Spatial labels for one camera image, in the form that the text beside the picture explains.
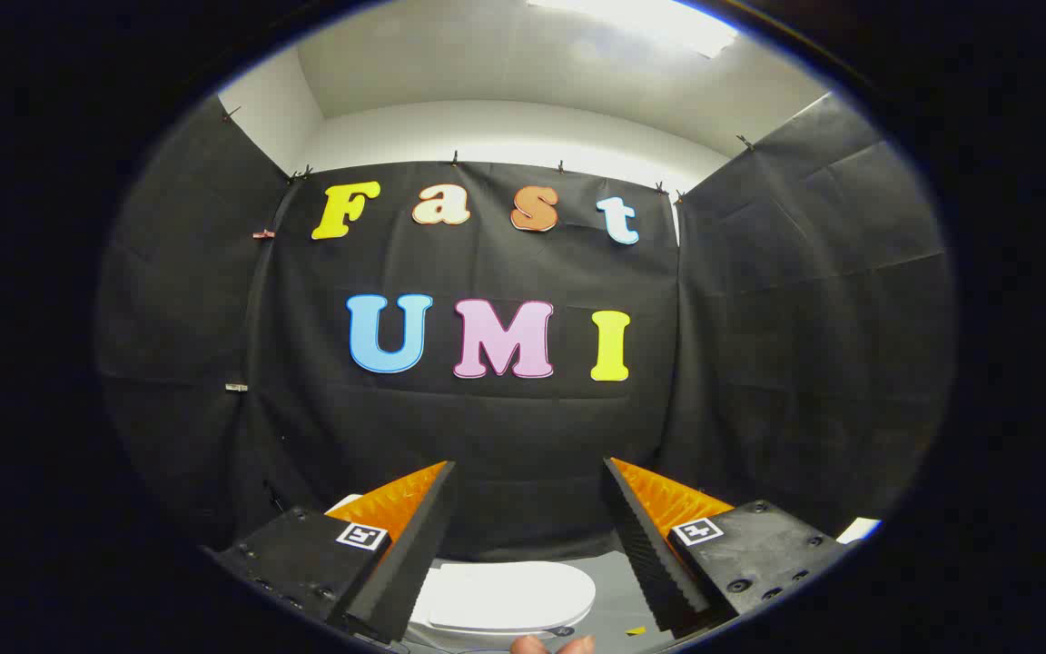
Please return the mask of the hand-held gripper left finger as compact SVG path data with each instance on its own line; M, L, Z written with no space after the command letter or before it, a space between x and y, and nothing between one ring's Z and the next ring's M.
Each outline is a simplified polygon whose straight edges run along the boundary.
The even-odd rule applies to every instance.
M457 504L455 470L429 465L333 510L290 508L209 558L309 624L401 640Z

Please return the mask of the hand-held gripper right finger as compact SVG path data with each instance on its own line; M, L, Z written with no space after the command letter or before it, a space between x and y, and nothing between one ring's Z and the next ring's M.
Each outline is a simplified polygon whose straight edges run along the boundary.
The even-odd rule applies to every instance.
M656 625L678 638L779 603L851 554L768 500L740 506L617 457L602 500Z

